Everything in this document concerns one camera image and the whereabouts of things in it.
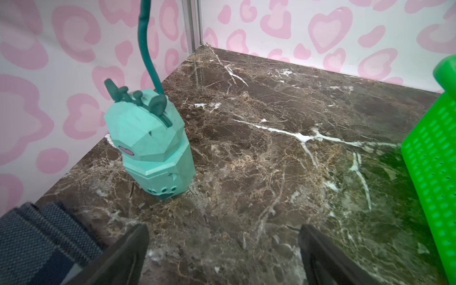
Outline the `green plastic basket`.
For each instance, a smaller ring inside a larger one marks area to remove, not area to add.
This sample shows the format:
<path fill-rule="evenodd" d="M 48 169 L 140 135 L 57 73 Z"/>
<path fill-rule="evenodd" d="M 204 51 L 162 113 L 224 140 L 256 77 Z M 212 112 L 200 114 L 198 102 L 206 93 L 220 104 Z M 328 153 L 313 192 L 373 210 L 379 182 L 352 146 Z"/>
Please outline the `green plastic basket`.
<path fill-rule="evenodd" d="M 456 282 L 456 57 L 433 70 L 443 88 L 401 144 L 449 284 Z"/>

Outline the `navy grey plaid scarf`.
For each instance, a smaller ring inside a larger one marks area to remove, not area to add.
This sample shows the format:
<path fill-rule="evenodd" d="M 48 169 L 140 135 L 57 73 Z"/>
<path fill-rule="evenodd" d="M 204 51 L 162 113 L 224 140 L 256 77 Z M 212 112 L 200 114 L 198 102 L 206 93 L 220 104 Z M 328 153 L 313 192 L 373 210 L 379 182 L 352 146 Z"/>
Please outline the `navy grey plaid scarf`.
<path fill-rule="evenodd" d="M 1 217 L 1 284 L 64 285 L 103 253 L 61 202 L 25 203 Z"/>

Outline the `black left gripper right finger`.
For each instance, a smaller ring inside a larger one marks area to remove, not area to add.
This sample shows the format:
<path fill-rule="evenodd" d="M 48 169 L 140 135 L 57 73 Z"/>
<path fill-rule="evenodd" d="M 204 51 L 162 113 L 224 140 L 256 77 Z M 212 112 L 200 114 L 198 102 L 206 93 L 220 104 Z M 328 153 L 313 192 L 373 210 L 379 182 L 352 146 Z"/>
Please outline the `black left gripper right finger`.
<path fill-rule="evenodd" d="M 304 224 L 300 228 L 298 245 L 310 285 L 377 285 L 379 283 L 310 224 Z"/>

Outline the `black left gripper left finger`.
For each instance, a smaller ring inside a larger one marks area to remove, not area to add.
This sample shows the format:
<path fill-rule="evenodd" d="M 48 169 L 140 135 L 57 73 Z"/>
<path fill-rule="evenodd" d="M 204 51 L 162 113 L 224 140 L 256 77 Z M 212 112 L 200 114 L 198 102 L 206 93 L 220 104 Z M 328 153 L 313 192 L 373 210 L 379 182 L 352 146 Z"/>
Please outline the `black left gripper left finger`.
<path fill-rule="evenodd" d="M 68 284 L 139 284 L 149 241 L 148 227 L 144 224 L 136 224 Z"/>

